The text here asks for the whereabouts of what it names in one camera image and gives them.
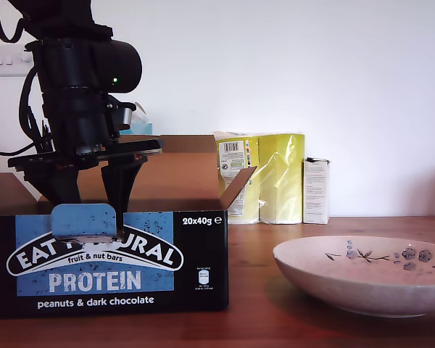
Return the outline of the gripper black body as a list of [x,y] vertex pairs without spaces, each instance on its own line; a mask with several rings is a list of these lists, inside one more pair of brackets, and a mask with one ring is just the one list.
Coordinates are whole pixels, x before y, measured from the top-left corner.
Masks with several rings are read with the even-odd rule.
[[79,171],[108,165],[108,159],[125,155],[147,158],[162,153],[160,138],[122,143],[119,129],[135,104],[124,103],[106,93],[92,90],[56,90],[43,94],[43,111],[48,123],[38,126],[29,105],[28,90],[22,91],[18,117],[20,126],[36,152],[11,156],[8,166],[26,170]]

